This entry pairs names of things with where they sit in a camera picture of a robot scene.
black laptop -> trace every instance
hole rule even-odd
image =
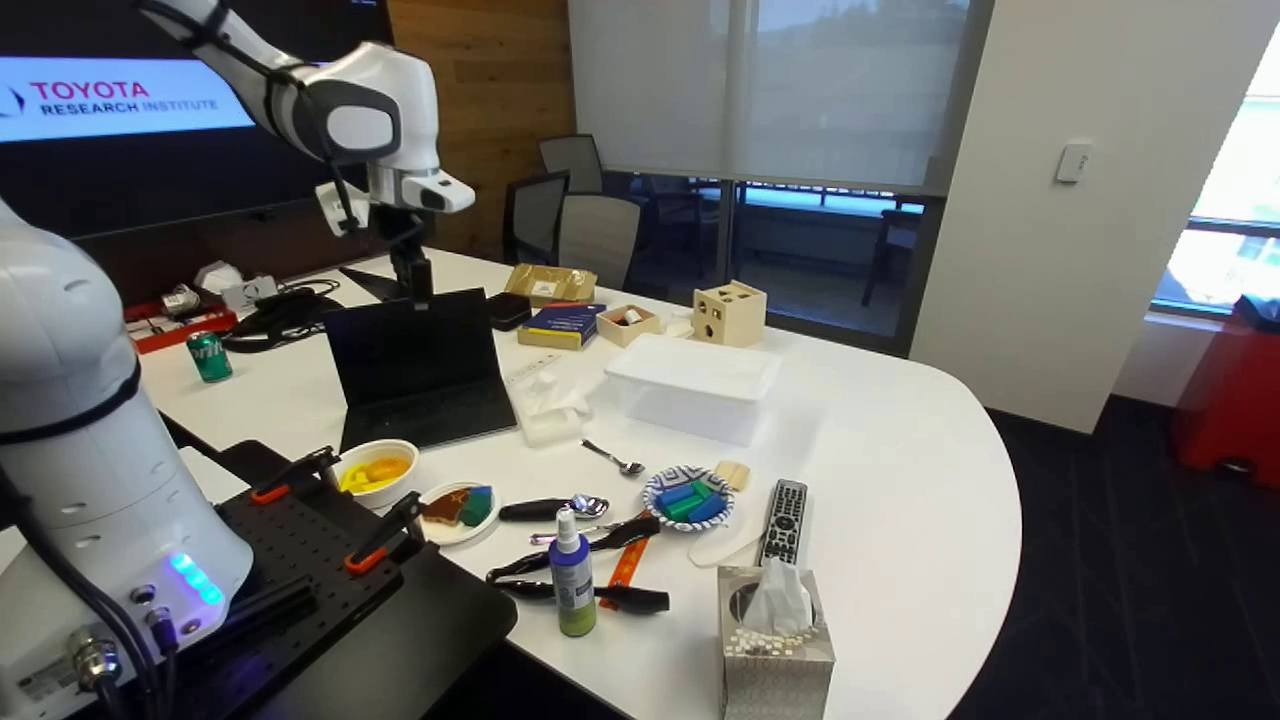
[[[350,308],[323,316],[323,336],[350,395],[345,447],[381,435],[448,442],[517,428],[482,288],[428,302]]]

small container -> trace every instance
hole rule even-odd
[[[556,540],[549,547],[556,611],[566,637],[590,637],[597,626],[594,543],[576,532],[574,507],[556,512]]]
[[[644,333],[665,333],[665,324],[641,308],[641,302],[625,302],[625,308],[613,308],[597,321],[602,336],[608,336],[613,343],[630,348],[636,336]]]
[[[420,450],[400,435],[350,447],[332,469],[337,493],[350,493],[367,512],[389,512],[413,480],[420,480]]]
[[[204,383],[222,383],[233,375],[230,348],[211,333],[194,333],[190,350]]]

cable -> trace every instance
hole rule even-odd
[[[110,709],[112,720],[128,720],[128,709],[126,709],[121,686],[112,681],[95,682],[93,692]]]
[[[176,653],[179,653],[179,640],[176,640],[176,625],[168,611],[151,611],[149,617],[151,625],[151,640],[165,655],[165,676],[162,676],[162,716],[173,716],[173,700],[176,700]]]
[[[29,536],[29,547],[54,568],[54,575],[65,578],[80,594],[80,603],[88,603],[88,611],[105,620],[110,630],[126,642],[135,669],[135,681],[146,686],[146,700],[151,700],[151,711],[158,711],[158,662],[146,637],[133,626],[128,611],[110,593],[101,593],[88,575],[80,575],[77,564],[70,564],[70,554],[31,521],[31,500],[11,488],[6,469],[0,469],[0,502],[11,507],[15,528]]]

tissue box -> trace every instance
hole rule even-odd
[[[818,594],[814,571],[799,585],[814,594],[814,626],[799,637],[744,630],[735,620],[747,609],[747,593],[762,585],[762,568],[722,568],[722,662],[725,662],[725,720],[819,720],[833,686],[833,630]]]
[[[594,412],[630,416],[667,431],[692,431],[722,442],[752,442],[762,403],[771,391],[779,359],[752,348],[722,348],[641,333],[594,391]]]

tray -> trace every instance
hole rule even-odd
[[[553,266],[553,265],[517,265],[508,277],[508,291],[527,295],[532,308],[594,302],[597,301],[597,270]]]

